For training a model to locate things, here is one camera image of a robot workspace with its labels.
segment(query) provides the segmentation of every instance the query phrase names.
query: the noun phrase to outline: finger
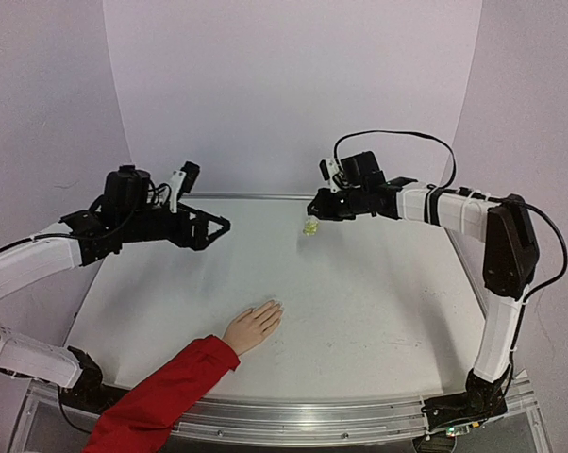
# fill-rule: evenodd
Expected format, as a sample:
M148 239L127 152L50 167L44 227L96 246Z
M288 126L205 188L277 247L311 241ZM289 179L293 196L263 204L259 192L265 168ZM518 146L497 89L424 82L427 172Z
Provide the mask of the finger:
M265 321L263 321L261 323L261 327L263 328L267 328L269 327L271 324L273 324L275 321L277 321L278 319L280 319L282 317L282 309L280 310L276 310L274 312L274 314L272 314L269 318L267 318Z
M266 311L264 311L261 316L258 316L257 318L255 318L255 321L258 322L259 324L263 324L265 321L267 321L269 318L271 318L272 315L276 311L278 311L279 309L280 309L279 305L274 305L274 306L270 307L269 309L267 309Z
M276 331L276 329L280 325L281 321L282 321L281 319L278 319L277 321L275 321L273 324L271 324L269 327L267 327L265 330L263 330L263 333L261 333L261 336L263 338L269 337L272 333L274 333Z
M241 321L242 319L244 319L246 316L248 316L250 313L253 312L252 307L250 309L248 309L247 311L245 311L244 313L239 314L236 319L234 319L234 322L238 322Z
M266 302L265 304L261 305L258 309L253 311L253 318L255 319L259 318L266 310L270 309L274 304L275 302L273 300L270 300L269 302Z

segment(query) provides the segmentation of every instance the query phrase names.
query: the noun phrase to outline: red sleeve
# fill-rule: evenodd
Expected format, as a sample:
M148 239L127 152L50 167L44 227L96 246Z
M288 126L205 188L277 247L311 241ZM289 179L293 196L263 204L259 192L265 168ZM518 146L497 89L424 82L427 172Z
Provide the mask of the red sleeve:
M181 414L239 364L217 337L193 341L102 414L83 453L158 451Z

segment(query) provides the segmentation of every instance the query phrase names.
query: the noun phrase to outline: mannequin hand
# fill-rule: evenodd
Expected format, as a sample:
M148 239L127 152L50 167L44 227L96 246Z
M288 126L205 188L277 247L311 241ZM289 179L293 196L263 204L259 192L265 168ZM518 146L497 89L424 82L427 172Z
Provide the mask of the mannequin hand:
M223 340L241 356L274 333L281 317L280 304L270 300L258 309L248 309L229 323Z

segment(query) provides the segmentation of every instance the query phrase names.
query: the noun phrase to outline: white tabletop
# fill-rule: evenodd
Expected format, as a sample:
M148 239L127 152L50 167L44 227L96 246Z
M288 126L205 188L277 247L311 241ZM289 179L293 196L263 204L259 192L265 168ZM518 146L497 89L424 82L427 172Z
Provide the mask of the white tabletop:
M105 382L133 387L250 306L282 302L280 329L211 392L340 399L463 389L483 316L441 228L361 217L302 234L307 201L190 199L232 229L204 252L127 244L102 265L67 344Z

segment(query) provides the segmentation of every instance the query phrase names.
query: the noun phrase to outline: sleeve cuff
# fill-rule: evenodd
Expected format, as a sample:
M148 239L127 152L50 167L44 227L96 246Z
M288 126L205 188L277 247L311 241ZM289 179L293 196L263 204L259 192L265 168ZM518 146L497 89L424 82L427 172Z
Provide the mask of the sleeve cuff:
M240 359L238 359L238 355L234 352L234 350L223 340L215 337L214 335L209 335L205 338L198 349L205 354L222 361L227 368L232 371L236 371L236 368L240 365Z

